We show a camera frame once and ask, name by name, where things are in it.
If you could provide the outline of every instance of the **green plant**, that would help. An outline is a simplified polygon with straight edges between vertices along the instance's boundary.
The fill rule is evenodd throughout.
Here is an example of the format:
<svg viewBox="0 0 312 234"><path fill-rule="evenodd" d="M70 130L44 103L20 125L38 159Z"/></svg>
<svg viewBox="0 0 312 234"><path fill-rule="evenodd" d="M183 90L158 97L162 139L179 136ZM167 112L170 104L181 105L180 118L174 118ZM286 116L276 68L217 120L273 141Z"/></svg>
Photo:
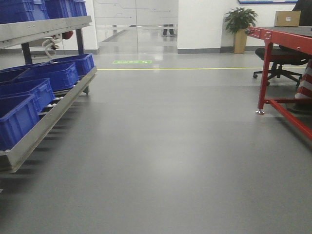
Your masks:
<svg viewBox="0 0 312 234"><path fill-rule="evenodd" d="M247 28L250 25L255 26L255 18L258 16L255 11L246 9L245 7L231 9L231 11L225 15L227 15L224 19L224 22L227 23L225 30L232 34L235 34L239 29Z"/></svg>

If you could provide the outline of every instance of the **metal shelf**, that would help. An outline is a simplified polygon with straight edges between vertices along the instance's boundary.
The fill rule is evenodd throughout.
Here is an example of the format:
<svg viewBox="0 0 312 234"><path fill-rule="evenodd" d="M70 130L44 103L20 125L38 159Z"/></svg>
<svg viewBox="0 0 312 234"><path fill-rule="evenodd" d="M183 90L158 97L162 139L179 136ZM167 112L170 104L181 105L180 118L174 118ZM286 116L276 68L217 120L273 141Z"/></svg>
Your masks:
<svg viewBox="0 0 312 234"><path fill-rule="evenodd" d="M10 152L6 155L0 155L0 172L14 173L19 169L57 121L73 104L76 98L88 87L88 84L95 77L96 72L97 68L94 67L10 150Z"/></svg>
<svg viewBox="0 0 312 234"><path fill-rule="evenodd" d="M0 49L89 26L91 16L0 24Z"/></svg>
<svg viewBox="0 0 312 234"><path fill-rule="evenodd" d="M91 16L82 16L0 24L0 49L17 44L22 44L23 47L23 45L28 45L28 42L33 40L76 30L78 51L79 54L83 54L81 28L89 26L91 22ZM24 57L25 62L28 64L32 63L32 61L27 47L29 45L24 47L26 48ZM82 92L88 94L88 84L94 78L96 71L97 68L94 67L9 152L0 154L0 173L14 173L19 169L76 98Z"/></svg>

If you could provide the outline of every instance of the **green floor sign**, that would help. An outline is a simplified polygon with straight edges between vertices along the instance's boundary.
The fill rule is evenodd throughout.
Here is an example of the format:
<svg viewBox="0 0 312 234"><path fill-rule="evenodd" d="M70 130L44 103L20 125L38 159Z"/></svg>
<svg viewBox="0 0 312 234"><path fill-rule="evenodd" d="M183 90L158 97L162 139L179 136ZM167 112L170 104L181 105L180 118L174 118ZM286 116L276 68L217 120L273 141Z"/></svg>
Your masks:
<svg viewBox="0 0 312 234"><path fill-rule="evenodd" d="M115 60L113 64L145 64L152 63L151 60Z"/></svg>

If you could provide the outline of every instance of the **plant pot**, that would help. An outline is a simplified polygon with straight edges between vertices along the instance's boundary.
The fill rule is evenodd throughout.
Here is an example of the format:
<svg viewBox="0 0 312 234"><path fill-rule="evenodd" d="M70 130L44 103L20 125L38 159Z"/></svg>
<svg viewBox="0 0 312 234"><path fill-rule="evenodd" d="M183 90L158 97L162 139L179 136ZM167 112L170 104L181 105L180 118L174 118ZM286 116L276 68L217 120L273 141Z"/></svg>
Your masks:
<svg viewBox="0 0 312 234"><path fill-rule="evenodd" d="M245 28L239 29L234 36L234 53L243 54L245 52L247 34Z"/></svg>

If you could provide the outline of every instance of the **adjustable foot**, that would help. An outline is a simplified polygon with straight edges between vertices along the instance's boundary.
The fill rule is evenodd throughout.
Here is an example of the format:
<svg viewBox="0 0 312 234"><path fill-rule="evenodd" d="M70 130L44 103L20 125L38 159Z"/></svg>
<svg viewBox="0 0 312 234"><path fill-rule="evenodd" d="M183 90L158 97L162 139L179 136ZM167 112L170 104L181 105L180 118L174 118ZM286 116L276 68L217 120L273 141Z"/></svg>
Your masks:
<svg viewBox="0 0 312 234"><path fill-rule="evenodd" d="M257 115L260 115L260 116L262 116L262 115L265 114L265 112L264 112L263 110L261 110L261 109L258 109L255 113L256 113Z"/></svg>
<svg viewBox="0 0 312 234"><path fill-rule="evenodd" d="M85 88L85 90L83 90L83 92L84 92L86 95L89 95L89 92L90 92L89 86L87 86L87 87Z"/></svg>

